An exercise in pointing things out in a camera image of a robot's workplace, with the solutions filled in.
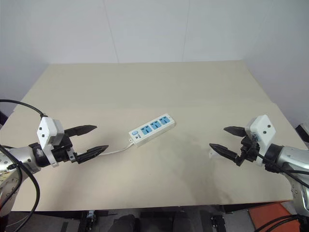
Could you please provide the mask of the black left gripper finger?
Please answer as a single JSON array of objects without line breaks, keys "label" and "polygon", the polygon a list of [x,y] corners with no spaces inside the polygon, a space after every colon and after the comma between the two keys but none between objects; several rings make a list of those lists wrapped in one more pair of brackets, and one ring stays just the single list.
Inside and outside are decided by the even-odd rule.
[{"label": "black left gripper finger", "polygon": [[73,136],[81,136],[81,135],[87,134],[95,130],[96,128],[97,126],[95,125],[82,125],[82,126],[73,127],[73,128],[64,130],[64,137],[70,138]]},{"label": "black left gripper finger", "polygon": [[88,160],[91,160],[97,157],[102,152],[104,152],[108,147],[109,147],[108,145],[96,146],[94,148],[87,150],[85,153],[77,155],[77,163],[81,164],[83,162],[86,162]]}]

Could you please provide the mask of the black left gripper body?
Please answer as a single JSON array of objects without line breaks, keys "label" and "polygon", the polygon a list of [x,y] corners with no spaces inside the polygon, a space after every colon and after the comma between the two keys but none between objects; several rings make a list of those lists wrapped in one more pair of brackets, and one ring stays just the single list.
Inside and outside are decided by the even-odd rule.
[{"label": "black left gripper body", "polygon": [[76,153],[67,134],[64,134],[59,145],[53,145],[52,154],[57,162],[76,162]]}]

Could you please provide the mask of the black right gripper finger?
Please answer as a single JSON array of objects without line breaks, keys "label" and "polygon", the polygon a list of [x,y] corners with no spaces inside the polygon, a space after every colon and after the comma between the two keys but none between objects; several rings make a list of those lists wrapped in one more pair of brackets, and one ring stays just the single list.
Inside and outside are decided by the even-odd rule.
[{"label": "black right gripper finger", "polygon": [[229,126],[225,127],[224,131],[238,137],[245,137],[247,136],[246,130],[244,127],[238,127],[238,126]]},{"label": "black right gripper finger", "polygon": [[233,151],[229,150],[227,147],[219,145],[219,144],[210,143],[209,146],[211,147],[211,149],[213,151],[218,153],[220,156],[225,157],[225,158],[233,161],[234,163],[237,162],[238,155],[237,155],[236,152],[233,152]]}]

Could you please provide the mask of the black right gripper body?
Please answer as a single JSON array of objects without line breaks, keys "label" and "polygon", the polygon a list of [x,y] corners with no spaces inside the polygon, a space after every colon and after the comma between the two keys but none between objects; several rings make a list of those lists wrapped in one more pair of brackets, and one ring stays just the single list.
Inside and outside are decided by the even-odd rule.
[{"label": "black right gripper body", "polygon": [[256,140],[251,140],[249,136],[245,136],[241,140],[241,155],[236,158],[236,165],[240,166],[245,160],[254,162],[258,157],[260,146]]}]

